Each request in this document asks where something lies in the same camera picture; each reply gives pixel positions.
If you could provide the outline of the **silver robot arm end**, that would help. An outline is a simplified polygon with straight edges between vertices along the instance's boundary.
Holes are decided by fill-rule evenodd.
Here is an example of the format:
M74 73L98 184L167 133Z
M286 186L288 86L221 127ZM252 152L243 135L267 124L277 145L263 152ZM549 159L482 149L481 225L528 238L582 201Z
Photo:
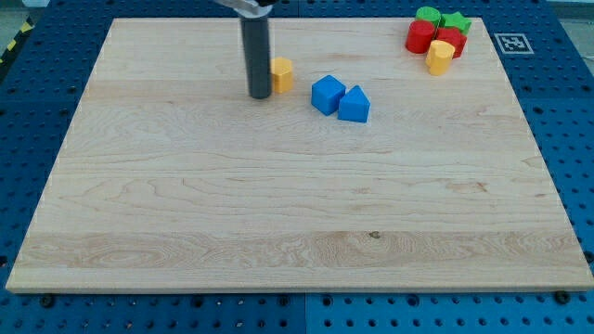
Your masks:
M256 19L268 15L277 0L214 0L214 2L232 8L244 18Z

